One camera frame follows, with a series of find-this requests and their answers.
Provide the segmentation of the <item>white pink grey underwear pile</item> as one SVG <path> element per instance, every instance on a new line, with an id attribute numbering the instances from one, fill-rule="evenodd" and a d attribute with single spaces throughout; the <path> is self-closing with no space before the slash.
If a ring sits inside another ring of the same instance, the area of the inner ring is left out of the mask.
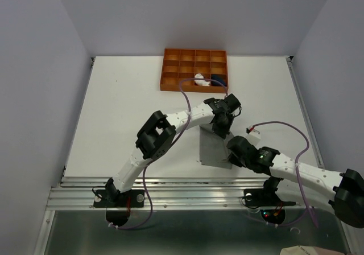
<path id="1" fill-rule="evenodd" d="M 196 85 L 202 87 L 209 87 L 211 85 L 211 82 L 200 73 L 195 74 L 194 82 Z"/>

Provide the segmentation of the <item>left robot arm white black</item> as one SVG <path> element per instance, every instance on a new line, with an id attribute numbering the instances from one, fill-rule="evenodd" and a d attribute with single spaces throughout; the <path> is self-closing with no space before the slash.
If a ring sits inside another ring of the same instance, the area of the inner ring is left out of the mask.
<path id="1" fill-rule="evenodd" d="M 191 107 L 188 97 L 187 110 L 164 114 L 153 112 L 137 133 L 135 149 L 119 173 L 108 179 L 106 198 L 114 206 L 126 201 L 126 194 L 145 167 L 164 156 L 186 131 L 198 126 L 210 126 L 210 131 L 222 138 L 230 134 L 235 111 L 241 113 L 240 101 L 233 94 L 223 99 L 208 98 Z"/>

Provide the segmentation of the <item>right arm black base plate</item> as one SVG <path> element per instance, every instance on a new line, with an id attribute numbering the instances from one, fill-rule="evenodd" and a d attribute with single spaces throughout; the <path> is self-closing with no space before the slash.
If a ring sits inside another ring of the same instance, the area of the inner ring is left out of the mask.
<path id="1" fill-rule="evenodd" d="M 246 189 L 243 192 L 243 200 L 248 207 L 276 207 L 295 206 L 294 201 L 282 200 L 275 192 L 265 191 L 262 188 Z"/>

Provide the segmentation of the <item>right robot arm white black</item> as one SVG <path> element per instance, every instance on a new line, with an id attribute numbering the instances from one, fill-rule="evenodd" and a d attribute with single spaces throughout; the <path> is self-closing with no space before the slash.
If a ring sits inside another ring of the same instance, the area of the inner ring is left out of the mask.
<path id="1" fill-rule="evenodd" d="M 257 149 L 247 138 L 236 136 L 227 143 L 229 161 L 268 179 L 262 188 L 244 192 L 248 207 L 309 205 L 334 214 L 342 222 L 363 228 L 363 177 L 347 169 L 329 171 L 305 163 L 296 164 L 279 151 Z"/>

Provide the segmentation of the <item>navy blue underwear white trim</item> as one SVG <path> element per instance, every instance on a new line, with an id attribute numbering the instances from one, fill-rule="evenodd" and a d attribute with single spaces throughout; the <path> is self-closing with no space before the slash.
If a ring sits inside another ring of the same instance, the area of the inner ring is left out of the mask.
<path id="1" fill-rule="evenodd" d="M 227 82 L 224 79 L 225 76 L 223 75 L 211 75 L 211 85 L 214 87 L 227 87 Z"/>

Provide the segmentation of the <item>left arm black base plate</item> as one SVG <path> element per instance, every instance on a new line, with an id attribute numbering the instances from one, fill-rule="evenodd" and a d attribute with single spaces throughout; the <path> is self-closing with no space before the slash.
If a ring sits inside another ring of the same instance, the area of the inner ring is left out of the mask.
<path id="1" fill-rule="evenodd" d="M 94 208 L 143 208 L 145 191 L 130 190 L 119 195 L 115 200 L 108 197 L 107 192 L 103 189 L 93 190 Z"/>

